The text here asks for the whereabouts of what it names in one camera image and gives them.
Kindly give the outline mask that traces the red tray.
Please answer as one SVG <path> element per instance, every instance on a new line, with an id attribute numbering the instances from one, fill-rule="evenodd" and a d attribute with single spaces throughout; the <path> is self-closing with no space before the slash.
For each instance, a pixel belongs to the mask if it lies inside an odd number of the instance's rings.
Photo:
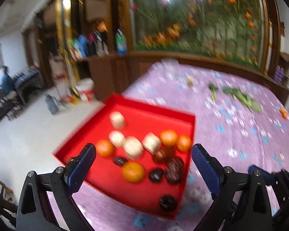
<path id="1" fill-rule="evenodd" d="M 175 219 L 191 160 L 196 117 L 112 94 L 54 153 L 67 164 L 86 144 L 97 155 L 86 182 L 136 210 Z"/>

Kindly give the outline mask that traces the white red plastic bucket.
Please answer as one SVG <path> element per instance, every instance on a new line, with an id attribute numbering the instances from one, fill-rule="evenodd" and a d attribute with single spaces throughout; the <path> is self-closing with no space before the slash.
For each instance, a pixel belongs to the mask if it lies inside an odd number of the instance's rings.
<path id="1" fill-rule="evenodd" d="M 95 100 L 94 82 L 91 78 L 78 81 L 76 83 L 76 89 L 82 101 L 91 102 Z"/>

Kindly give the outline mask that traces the broom with dustpan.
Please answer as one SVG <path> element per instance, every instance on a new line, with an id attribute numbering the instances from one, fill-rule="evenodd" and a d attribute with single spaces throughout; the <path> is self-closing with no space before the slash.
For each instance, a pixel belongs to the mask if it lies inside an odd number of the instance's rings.
<path id="1" fill-rule="evenodd" d="M 76 88 L 76 76 L 74 71 L 74 62 L 70 58 L 70 55 L 66 49 L 62 50 L 62 61 L 65 68 L 65 74 L 66 74 L 66 81 L 67 81 L 67 87 L 69 91 L 69 95 L 67 96 L 68 101 L 71 105 L 75 106 L 78 103 L 80 103 L 80 95 L 79 91 Z"/>

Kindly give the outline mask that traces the small corn piece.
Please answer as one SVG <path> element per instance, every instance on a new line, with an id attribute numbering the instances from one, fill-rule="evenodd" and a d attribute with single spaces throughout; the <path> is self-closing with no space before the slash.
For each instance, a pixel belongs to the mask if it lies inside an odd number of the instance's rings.
<path id="1" fill-rule="evenodd" d="M 125 118 L 121 112 L 111 112 L 109 119 L 115 129 L 122 129 L 125 126 Z"/>

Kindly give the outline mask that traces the orange mandarin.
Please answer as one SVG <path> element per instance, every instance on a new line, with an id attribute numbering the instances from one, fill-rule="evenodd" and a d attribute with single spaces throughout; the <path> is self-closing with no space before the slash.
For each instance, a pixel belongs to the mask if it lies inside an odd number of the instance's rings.
<path id="1" fill-rule="evenodd" d="M 95 144 L 97 154 L 101 157 L 112 157 L 115 153 L 114 145 L 106 139 L 101 139 Z"/>
<path id="2" fill-rule="evenodd" d="M 127 162 L 122 166 L 122 176 L 129 183 L 139 183 L 145 176 L 145 169 L 136 162 Z"/>
<path id="3" fill-rule="evenodd" d="M 160 140 L 164 146 L 175 146 L 178 140 L 178 134 L 171 129 L 160 133 Z"/>
<path id="4" fill-rule="evenodd" d="M 176 148 L 180 152 L 187 152 L 192 147 L 192 140 L 188 135 L 180 135 L 177 139 Z"/>

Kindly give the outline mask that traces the small dark date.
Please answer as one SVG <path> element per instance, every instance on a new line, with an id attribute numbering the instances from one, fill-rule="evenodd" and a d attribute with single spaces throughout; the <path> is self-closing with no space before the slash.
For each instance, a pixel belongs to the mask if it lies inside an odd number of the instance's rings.
<path id="1" fill-rule="evenodd" d="M 113 159 L 113 163 L 120 167 L 126 164 L 127 162 L 128 162 L 128 159 L 125 157 L 114 157 Z"/>

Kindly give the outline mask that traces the green plastic bottle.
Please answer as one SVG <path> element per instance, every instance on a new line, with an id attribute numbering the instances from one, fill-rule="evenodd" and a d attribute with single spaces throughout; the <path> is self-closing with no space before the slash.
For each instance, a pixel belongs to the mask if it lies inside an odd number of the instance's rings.
<path id="1" fill-rule="evenodd" d="M 115 41 L 117 52 L 121 55 L 127 54 L 126 38 L 120 29 L 117 30 L 117 33 L 115 35 Z"/>

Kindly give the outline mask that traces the wrinkled red date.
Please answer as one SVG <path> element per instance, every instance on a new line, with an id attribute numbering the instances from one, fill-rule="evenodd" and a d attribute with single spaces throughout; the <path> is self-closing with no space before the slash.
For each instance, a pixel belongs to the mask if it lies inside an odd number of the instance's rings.
<path id="1" fill-rule="evenodd" d="M 152 159 L 156 164 L 166 163 L 170 158 L 175 156 L 176 149 L 173 146 L 165 146 L 156 149 L 153 153 Z"/>

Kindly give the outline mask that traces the large brown date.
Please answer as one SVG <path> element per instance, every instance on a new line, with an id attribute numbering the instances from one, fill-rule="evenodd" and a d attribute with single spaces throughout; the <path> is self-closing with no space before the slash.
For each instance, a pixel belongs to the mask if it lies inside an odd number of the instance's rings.
<path id="1" fill-rule="evenodd" d="M 165 177 L 169 184 L 179 184 L 183 178 L 184 161 L 181 157 L 170 158 L 165 165 Z"/>

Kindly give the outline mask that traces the seated person in blue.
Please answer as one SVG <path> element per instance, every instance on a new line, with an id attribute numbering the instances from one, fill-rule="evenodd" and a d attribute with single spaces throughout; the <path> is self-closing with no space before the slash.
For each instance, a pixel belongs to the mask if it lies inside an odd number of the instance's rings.
<path id="1" fill-rule="evenodd" d="M 0 103 L 3 106 L 11 104 L 12 101 L 17 97 L 15 91 L 15 80 L 9 75 L 9 68 L 7 66 L 2 66 L 3 77 L 0 84 Z"/>

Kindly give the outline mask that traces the pale corn chunk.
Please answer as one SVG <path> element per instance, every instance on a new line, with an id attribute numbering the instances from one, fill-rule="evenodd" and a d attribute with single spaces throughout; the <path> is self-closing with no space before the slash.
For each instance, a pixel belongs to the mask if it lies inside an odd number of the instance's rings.
<path id="1" fill-rule="evenodd" d="M 154 154 L 154 152 L 160 148 L 161 140 L 158 136 L 150 132 L 144 137 L 142 145 L 148 152 Z"/>

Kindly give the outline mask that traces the small green vegetable sprig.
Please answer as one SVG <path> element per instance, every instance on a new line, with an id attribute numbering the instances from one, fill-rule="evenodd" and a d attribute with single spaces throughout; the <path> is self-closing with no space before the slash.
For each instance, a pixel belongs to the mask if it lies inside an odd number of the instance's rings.
<path id="1" fill-rule="evenodd" d="M 211 92 L 211 99 L 213 101 L 215 101 L 217 99 L 217 92 L 218 92 L 219 88 L 214 84 L 209 84 L 208 88 Z"/>

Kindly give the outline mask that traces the orange mandarin back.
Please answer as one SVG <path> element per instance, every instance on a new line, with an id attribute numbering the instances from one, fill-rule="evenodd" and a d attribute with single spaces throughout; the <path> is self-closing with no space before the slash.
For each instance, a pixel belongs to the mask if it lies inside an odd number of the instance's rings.
<path id="1" fill-rule="evenodd" d="M 164 146 L 175 146 L 178 140 L 178 134 L 171 129 L 160 133 L 160 140 Z"/>

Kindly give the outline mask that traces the purple floral tablecloth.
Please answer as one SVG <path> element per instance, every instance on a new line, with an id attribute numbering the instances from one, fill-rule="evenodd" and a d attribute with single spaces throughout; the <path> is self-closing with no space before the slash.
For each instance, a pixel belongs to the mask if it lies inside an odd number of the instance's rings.
<path id="1" fill-rule="evenodd" d="M 187 86 L 186 74 L 194 78 Z M 211 99 L 209 84 L 219 90 Z M 250 111 L 238 99 L 222 91 L 239 88 L 256 99 L 261 113 Z M 224 166 L 245 173 L 251 165 L 268 172 L 289 172 L 289 118 L 284 119 L 280 101 L 267 88 L 230 74 L 208 69 L 178 66 L 167 74 L 155 64 L 136 80 L 124 95 L 152 105 L 191 112 L 196 116 L 195 142 Z M 144 214 L 107 197 L 87 184 L 74 199 L 96 230 L 193 230 L 212 203 L 211 195 L 195 165 L 191 165 L 187 186 L 175 220 Z"/>

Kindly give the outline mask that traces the blue jug on shelf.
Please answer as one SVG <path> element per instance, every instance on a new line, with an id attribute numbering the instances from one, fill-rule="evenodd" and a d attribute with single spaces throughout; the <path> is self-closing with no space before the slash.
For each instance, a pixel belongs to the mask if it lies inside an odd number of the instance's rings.
<path id="1" fill-rule="evenodd" d="M 81 56 L 83 59 L 85 59 L 88 57 L 87 45 L 90 43 L 90 41 L 83 34 L 80 34 L 77 40 L 78 40 L 78 48 L 80 50 Z"/>

